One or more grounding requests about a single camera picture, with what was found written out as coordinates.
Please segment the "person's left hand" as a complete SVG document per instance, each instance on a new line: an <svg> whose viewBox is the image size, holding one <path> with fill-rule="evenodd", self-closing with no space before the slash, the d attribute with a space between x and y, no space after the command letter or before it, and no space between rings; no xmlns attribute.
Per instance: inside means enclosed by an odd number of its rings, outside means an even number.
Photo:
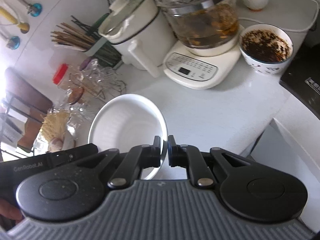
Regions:
<svg viewBox="0 0 320 240"><path fill-rule="evenodd" d="M4 199L0 199L0 213L2 216L8 219L14 220L18 223L23 220L23 215L20 209L11 205L9 202L7 202Z"/></svg>

